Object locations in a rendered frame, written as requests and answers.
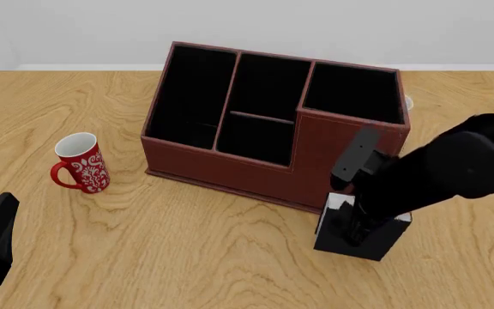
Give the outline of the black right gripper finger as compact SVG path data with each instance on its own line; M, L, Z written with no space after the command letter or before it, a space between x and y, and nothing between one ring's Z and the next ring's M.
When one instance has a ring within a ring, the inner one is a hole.
M375 229L375 221L361 209L352 209L343 229L343 239L350 246L360 246Z

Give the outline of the black book with white pages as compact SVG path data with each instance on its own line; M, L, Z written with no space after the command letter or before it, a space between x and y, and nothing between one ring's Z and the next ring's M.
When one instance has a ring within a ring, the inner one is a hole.
M330 192L316 228L313 249L348 257L381 261L396 241L409 228L413 216L410 213L396 216L382 226L362 236L362 240L351 244L350 237L355 197Z

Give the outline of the red-brown desk caddy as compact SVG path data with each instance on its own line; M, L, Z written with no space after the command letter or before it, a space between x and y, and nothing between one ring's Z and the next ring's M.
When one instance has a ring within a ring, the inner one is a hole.
M400 153L400 71L175 42L141 139L149 174L318 213L365 126Z

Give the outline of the grey plate on black stalk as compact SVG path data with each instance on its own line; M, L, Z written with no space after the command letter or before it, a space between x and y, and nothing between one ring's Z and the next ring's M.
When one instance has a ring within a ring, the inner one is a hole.
M370 179L381 164L376 154L380 133L374 127L362 127L346 150L336 160L330 185L335 191L344 191L352 185L358 188Z

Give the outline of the red mug with white pattern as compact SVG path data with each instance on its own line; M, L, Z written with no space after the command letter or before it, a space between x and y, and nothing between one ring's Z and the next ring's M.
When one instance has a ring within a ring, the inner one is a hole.
M56 185L87 194L102 192L109 186L110 175L94 134L81 132L66 136L56 144L54 151L60 159L50 171ZM74 185L65 184L59 179L61 169L69 172Z

